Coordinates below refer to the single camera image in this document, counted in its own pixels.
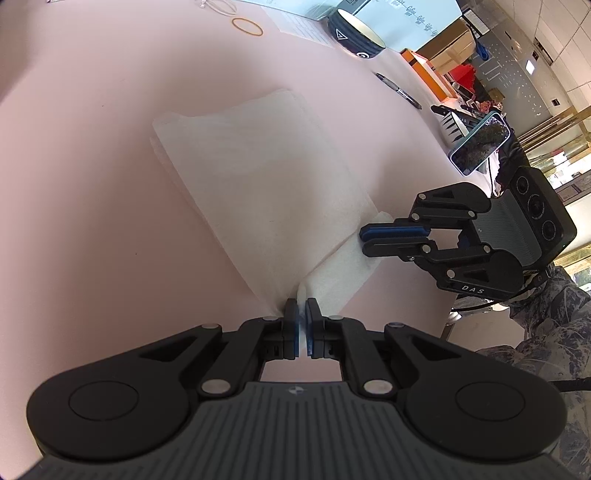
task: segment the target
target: smartphone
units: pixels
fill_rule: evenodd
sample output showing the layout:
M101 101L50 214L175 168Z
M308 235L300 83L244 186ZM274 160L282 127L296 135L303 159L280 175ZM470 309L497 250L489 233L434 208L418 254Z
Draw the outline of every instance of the smartphone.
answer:
M462 175L468 176L480 167L507 141L511 132L498 112L491 112L458 142L449 159Z

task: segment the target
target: red object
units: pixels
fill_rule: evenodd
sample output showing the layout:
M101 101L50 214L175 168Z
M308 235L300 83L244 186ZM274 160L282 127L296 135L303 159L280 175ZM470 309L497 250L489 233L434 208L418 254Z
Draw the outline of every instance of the red object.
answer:
M476 79L476 69L472 65L458 65L449 72L449 75L452 76L455 82L467 88L472 93L475 93L474 80Z

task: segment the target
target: phone screen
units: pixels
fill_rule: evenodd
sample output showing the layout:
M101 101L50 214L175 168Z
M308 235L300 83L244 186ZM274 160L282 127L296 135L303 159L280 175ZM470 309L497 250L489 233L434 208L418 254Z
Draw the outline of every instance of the phone screen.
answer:
M476 170L509 138L504 121L493 115L452 153L451 161L464 175Z

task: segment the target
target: orange box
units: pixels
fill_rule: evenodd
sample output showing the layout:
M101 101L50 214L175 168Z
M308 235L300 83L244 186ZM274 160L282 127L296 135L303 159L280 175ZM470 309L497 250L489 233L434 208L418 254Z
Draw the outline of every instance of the orange box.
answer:
M402 57L418 73L440 102L448 98L457 98L456 91L451 84L435 70L431 62L425 57L409 49L402 51Z

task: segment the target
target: logo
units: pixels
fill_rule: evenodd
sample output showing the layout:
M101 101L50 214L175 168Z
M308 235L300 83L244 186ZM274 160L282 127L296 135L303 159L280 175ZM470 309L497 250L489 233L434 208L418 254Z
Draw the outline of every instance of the logo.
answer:
M335 32L336 32L336 39L337 40L347 40L348 37L345 37L338 28L335 28Z
M302 393L305 392L305 390L299 385L294 385L293 387L288 388L287 391L296 397L298 395L302 395Z
M464 285L462 287L462 290L464 290L464 291L470 291L470 292L474 292L474 293L484 293L484 288L479 288L477 290L476 287L470 288L468 285Z

